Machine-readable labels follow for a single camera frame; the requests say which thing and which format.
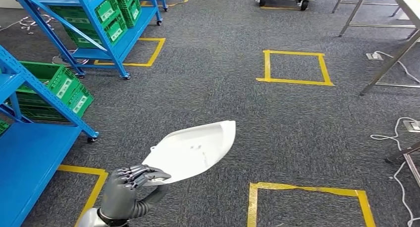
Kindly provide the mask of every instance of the cart wheel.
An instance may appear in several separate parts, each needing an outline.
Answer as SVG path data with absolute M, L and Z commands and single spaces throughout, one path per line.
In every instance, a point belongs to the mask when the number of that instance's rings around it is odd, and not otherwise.
M 93 143 L 93 142 L 96 142 L 96 140 L 97 140 L 98 138 L 96 137 L 96 138 L 94 138 L 94 137 L 89 137 L 88 138 L 88 143 Z
M 260 6 L 265 6 L 266 0 L 260 0 Z
M 306 10 L 308 8 L 308 4 L 309 4 L 308 0 L 303 0 L 301 10 Z

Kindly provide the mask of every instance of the metal frame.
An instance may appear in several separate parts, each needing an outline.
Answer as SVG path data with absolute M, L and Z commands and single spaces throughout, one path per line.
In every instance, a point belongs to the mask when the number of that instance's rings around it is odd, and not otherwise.
M 344 25 L 343 29 L 341 30 L 340 34 L 338 37 L 342 37 L 344 35 L 344 33 L 346 32 L 346 30 L 353 26 L 353 27 L 380 27 L 380 28 L 414 28 L 414 31 L 410 33 L 410 35 L 408 36 L 408 41 L 406 42 L 406 44 L 404 45 L 404 47 L 402 49 L 400 49 L 397 54 L 386 63 L 386 65 L 384 66 L 384 68 L 373 78 L 372 82 L 370 82 L 361 92 L 360 92 L 360 96 L 364 96 L 374 85 L 378 85 L 378 86 L 390 86 L 390 87 L 406 87 L 406 88 L 420 88 L 420 85 L 409 85 L 409 84 L 395 84 L 395 83 L 385 83 L 385 82 L 379 82 L 379 80 L 401 59 L 402 56 L 404 56 L 408 50 L 410 50 L 410 48 L 412 48 L 414 46 L 414 44 L 416 44 L 416 42 L 420 39 L 420 31 L 417 28 L 420 24 L 420 19 L 416 18 L 415 21 L 413 21 L 413 23 L 415 25 L 360 25 L 360 24 L 352 24 L 352 20 L 353 18 L 356 16 L 356 13 L 359 11 L 359 8 L 362 6 L 362 4 L 364 4 L 365 0 L 359 0 L 359 2 L 357 3 L 356 7 L 354 8 L 354 10 L 352 11 L 350 17 L 348 18 L 346 24 Z M 403 9 L 403 10 L 407 10 L 409 15 L 412 15 L 413 17 L 416 16 L 416 13 L 414 13 L 413 11 L 410 11 L 409 5 L 407 5 L 406 3 L 404 3 L 404 0 L 395 0 L 396 2 L 398 2 L 398 8 L 397 10 L 393 13 L 392 16 L 394 16 L 395 14 L 398 13 L 399 10 Z
M 420 186 L 420 174 L 419 174 L 419 171 L 416 168 L 416 165 L 413 162 L 413 159 L 410 156 L 410 154 L 415 152 L 415 151 L 420 151 L 420 142 L 417 142 L 417 143 L 413 144 L 408 149 L 403 149 L 401 151 L 398 151 L 398 152 L 394 153 L 391 156 L 386 157 L 385 161 L 387 163 L 395 164 L 401 158 L 404 158 L 406 160 L 407 164 L 408 164 L 408 167 L 410 168 L 411 172 L 413 173 L 413 176 L 414 176 L 414 179 L 417 182 L 417 185 Z
M 357 1 L 343 1 L 343 0 L 338 0 L 338 1 L 337 1 L 337 3 L 335 4 L 334 9 L 332 10 L 332 12 L 331 12 L 331 13 L 335 13 L 335 12 L 337 11 L 338 6 L 339 6 L 340 4 L 358 4 L 358 2 L 357 2 Z M 363 3 L 363 5 L 398 5 L 398 4 L 395 4 L 395 3 L 375 3 L 375 2 L 364 2 L 364 3 Z
M 416 30 L 413 36 L 409 39 L 408 42 L 404 45 L 402 49 L 400 49 L 397 54 L 386 63 L 384 68 L 373 78 L 372 82 L 370 82 L 361 92 L 360 96 L 364 96 L 374 85 L 377 86 L 388 86 L 388 87 L 406 87 L 406 88 L 420 88 L 420 85 L 408 85 L 408 84 L 395 84 L 395 83 L 386 83 L 386 82 L 378 82 L 400 59 L 404 56 L 408 50 L 410 50 L 420 39 L 420 30 Z
M 129 28 L 127 31 L 127 34 L 131 36 L 130 38 L 126 38 L 130 40 L 129 44 L 124 44 L 123 49 L 119 48 L 120 50 L 123 50 L 122 53 L 117 53 L 118 50 L 118 43 L 113 46 L 111 42 L 109 41 L 105 31 L 103 30 L 96 14 L 95 14 L 95 8 L 104 0 L 78 0 L 78 2 L 62 2 L 57 0 L 56 2 L 49 2 L 49 3 L 43 3 L 40 0 L 18 0 L 19 3 L 23 6 L 25 10 L 29 12 L 31 17 L 37 22 L 39 27 L 44 31 L 44 33 L 47 35 L 47 37 L 55 44 L 55 46 L 60 51 L 61 55 L 68 60 L 69 64 L 74 68 L 76 71 L 76 75 L 78 75 L 80 78 L 83 78 L 85 76 L 85 72 L 83 68 L 110 68 L 110 69 L 116 69 L 120 76 L 129 79 L 130 74 L 125 70 L 122 62 L 124 61 L 125 57 L 127 56 L 129 50 L 134 46 L 135 41 L 140 37 L 142 32 L 144 31 L 146 25 L 150 22 L 152 19 L 152 16 L 145 16 L 144 20 L 139 19 L 137 21 L 137 25 L 142 25 L 140 28 L 136 25 L 134 28 Z M 161 24 L 162 18 L 160 16 L 160 12 L 157 8 L 157 0 L 150 0 L 153 5 L 153 10 L 150 10 L 149 12 L 151 14 L 155 14 L 158 25 Z M 100 40 L 102 41 L 102 46 L 96 43 L 94 40 L 89 38 L 87 35 L 85 35 L 83 32 L 72 26 L 70 23 L 68 23 L 66 20 L 52 12 L 47 5 L 78 5 L 81 6 L 84 11 L 86 12 L 86 15 L 90 22 L 92 23 L 93 28 L 95 29 L 96 33 L 98 34 Z M 39 13 L 38 8 L 45 11 L 50 16 L 54 17 L 57 21 L 59 21 L 61 24 L 63 24 L 68 29 L 71 29 L 72 31 L 76 32 L 80 36 L 82 36 L 84 39 L 92 43 L 97 47 L 97 49 L 85 49 L 85 52 L 88 53 L 81 53 L 82 57 L 78 57 L 78 50 L 83 49 L 77 49 L 75 53 L 70 54 L 68 52 L 68 49 L 64 46 L 64 44 L 60 41 L 58 36 L 54 33 L 53 30 L 49 28 L 49 26 L 42 20 L 41 15 Z M 95 65 L 95 64 L 78 64 L 76 59 L 77 58 L 87 58 L 87 59 L 103 59 L 103 57 L 106 57 L 107 60 L 110 60 L 113 62 L 114 65 Z
M 361 25 L 361 24 L 352 24 L 353 18 L 356 16 L 356 13 L 359 11 L 362 4 L 364 4 L 365 0 L 359 0 L 359 2 L 356 4 L 356 7 L 350 14 L 350 17 L 347 19 L 346 24 L 344 25 L 343 29 L 341 30 L 338 37 L 342 37 L 344 33 L 346 33 L 346 30 L 349 27 L 380 27 L 380 28 L 409 28 L 409 29 L 415 29 L 415 25 Z

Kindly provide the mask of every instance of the yellow floor tape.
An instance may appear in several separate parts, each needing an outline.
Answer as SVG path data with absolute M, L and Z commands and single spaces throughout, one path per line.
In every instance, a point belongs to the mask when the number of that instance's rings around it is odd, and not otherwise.
M 76 173 L 84 173 L 84 174 L 92 174 L 92 175 L 98 175 L 98 180 L 95 183 L 94 188 L 92 189 L 92 192 L 83 207 L 82 212 L 80 213 L 79 217 L 77 218 L 77 222 L 74 225 L 74 227 L 77 227 L 77 224 L 80 221 L 80 218 L 82 218 L 83 214 L 90 208 L 93 207 L 93 205 L 96 202 L 96 199 L 98 198 L 98 195 L 105 184 L 105 180 L 108 177 L 108 173 L 104 169 L 94 169 L 94 168 L 87 168 L 87 167 L 78 167 L 78 166 L 69 166 L 69 165 L 60 165 L 57 169 L 58 171 L 70 171 L 70 172 L 76 172 Z
M 290 190 L 300 189 L 305 191 L 320 191 L 328 192 L 334 195 L 354 196 L 359 199 L 360 207 L 363 213 L 366 227 L 375 227 L 372 211 L 366 192 L 363 190 L 341 189 L 331 187 L 310 187 L 310 186 L 293 186 L 289 184 L 258 182 L 250 183 L 249 190 L 249 205 L 248 205 L 248 224 L 247 227 L 257 227 L 257 204 L 258 204 L 258 189 L 269 190 Z
M 292 51 L 274 51 L 264 50 L 264 78 L 256 78 L 259 82 L 283 82 L 283 83 L 297 83 L 307 85 L 322 85 L 322 86 L 334 86 L 331 79 L 329 78 L 327 67 L 325 65 L 324 56 L 322 53 L 306 53 L 306 52 L 292 52 Z M 271 62 L 270 54 L 281 54 L 281 55 L 300 55 L 300 56 L 316 56 L 318 57 L 319 66 L 321 68 L 323 82 L 320 81 L 306 81 L 306 80 L 293 80 L 293 79 L 278 79 L 271 77 Z

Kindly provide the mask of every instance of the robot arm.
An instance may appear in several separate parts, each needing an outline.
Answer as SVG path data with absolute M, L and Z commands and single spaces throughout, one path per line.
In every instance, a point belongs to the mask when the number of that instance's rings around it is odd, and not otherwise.
M 147 214 L 167 193 L 169 187 L 160 185 L 144 199 L 136 199 L 138 187 L 158 178 L 168 179 L 171 176 L 147 165 L 115 170 L 106 184 L 101 207 L 88 210 L 79 227 L 127 227 L 129 219 Z

